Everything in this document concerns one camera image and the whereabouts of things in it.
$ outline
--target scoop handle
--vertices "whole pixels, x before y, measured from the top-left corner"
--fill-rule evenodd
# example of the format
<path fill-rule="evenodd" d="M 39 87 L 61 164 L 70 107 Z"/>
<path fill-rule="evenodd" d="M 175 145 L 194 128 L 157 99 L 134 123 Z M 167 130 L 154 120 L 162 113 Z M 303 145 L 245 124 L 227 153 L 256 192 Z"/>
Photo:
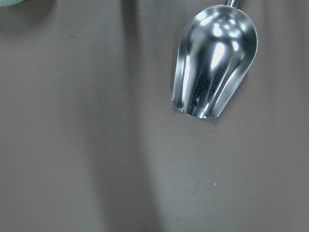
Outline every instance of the scoop handle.
<path fill-rule="evenodd" d="M 240 4 L 240 0 L 226 0 L 225 4 L 227 6 L 232 6 L 232 7 L 238 8 L 238 6 Z"/>

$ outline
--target gray surface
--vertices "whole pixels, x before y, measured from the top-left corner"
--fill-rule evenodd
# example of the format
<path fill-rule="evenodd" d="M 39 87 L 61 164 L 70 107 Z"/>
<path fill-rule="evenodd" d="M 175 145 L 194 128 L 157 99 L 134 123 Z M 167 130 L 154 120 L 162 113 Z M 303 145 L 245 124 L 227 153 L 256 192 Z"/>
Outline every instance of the gray surface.
<path fill-rule="evenodd" d="M 171 85 L 182 29 L 218 3 L 0 9 L 1 232 L 309 231 L 309 2 L 243 1 L 257 57 L 201 120 Z"/>

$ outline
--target green object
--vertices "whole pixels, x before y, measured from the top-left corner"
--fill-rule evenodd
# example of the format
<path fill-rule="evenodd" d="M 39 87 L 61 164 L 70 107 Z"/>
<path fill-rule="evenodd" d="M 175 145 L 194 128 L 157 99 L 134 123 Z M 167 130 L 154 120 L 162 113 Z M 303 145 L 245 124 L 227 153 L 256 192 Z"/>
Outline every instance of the green object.
<path fill-rule="evenodd" d="M 12 6 L 22 1 L 23 0 L 0 0 L 0 6 Z"/>

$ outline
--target metal scoop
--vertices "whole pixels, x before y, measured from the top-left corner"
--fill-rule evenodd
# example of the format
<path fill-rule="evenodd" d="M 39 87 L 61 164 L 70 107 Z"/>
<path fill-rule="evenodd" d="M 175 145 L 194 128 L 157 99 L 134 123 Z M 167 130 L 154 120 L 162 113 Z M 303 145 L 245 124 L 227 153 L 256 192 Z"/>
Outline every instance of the metal scoop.
<path fill-rule="evenodd" d="M 184 29 L 172 101 L 187 115 L 219 116 L 253 62 L 257 33 L 239 3 L 206 8 Z"/>

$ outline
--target stainless steel scoop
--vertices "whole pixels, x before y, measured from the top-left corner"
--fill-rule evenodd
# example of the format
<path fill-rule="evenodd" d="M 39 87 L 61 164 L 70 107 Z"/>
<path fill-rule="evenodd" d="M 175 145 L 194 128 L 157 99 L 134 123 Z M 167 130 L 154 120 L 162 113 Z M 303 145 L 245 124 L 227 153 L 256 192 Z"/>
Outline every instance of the stainless steel scoop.
<path fill-rule="evenodd" d="M 253 62 L 257 33 L 239 3 L 206 8 L 183 32 L 172 101 L 187 115 L 219 116 Z"/>

